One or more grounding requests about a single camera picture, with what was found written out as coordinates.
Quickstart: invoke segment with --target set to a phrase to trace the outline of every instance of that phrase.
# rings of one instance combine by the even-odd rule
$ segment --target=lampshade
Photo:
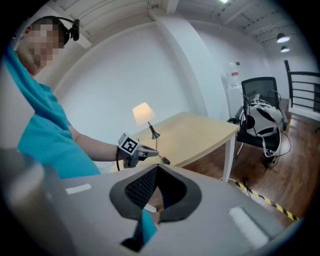
[[[289,40],[290,40],[290,37],[285,35],[284,33],[279,33],[276,36],[277,43],[284,43],[284,42],[289,41]]]
[[[290,49],[288,47],[286,47],[286,46],[282,46],[281,47],[281,52],[282,53],[289,52],[289,51],[290,51]]]
[[[155,113],[149,107],[149,105],[144,102],[132,109],[135,123],[140,126],[147,122],[150,122],[156,117]]]

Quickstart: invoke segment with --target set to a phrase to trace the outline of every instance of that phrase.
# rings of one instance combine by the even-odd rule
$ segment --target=chair seat
[[[238,142],[242,142],[242,143],[246,143],[249,145],[253,145],[259,148],[263,148],[262,146],[262,138],[261,137],[256,137],[253,136],[249,133],[247,133],[247,123],[246,121],[243,121],[239,133],[236,137],[236,140]],[[265,147],[268,150],[272,150],[272,151],[276,151],[278,149],[279,146],[279,142],[280,142],[280,136],[279,136],[279,132],[271,135],[271,136],[267,136],[264,137],[264,142],[265,142]]]

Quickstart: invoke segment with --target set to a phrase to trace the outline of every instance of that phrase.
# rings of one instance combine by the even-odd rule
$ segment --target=wooden floor
[[[282,107],[287,110],[288,102],[283,100]],[[266,170],[262,165],[263,150],[244,144],[239,157],[233,160],[230,178],[242,183],[243,178],[248,177],[252,190],[301,218],[305,215],[320,180],[320,132],[315,133],[320,123],[302,116],[290,115],[288,112],[286,114],[289,119],[286,134],[291,141],[290,152],[281,156],[276,166]],[[289,141],[285,137],[282,140],[281,154],[289,148]],[[223,175],[224,161],[225,146],[221,146],[184,168],[219,179]],[[292,223],[291,219],[261,198],[252,196],[252,199],[272,212],[285,227]],[[158,188],[149,203],[157,208],[157,213],[151,214],[156,224],[163,211]]]

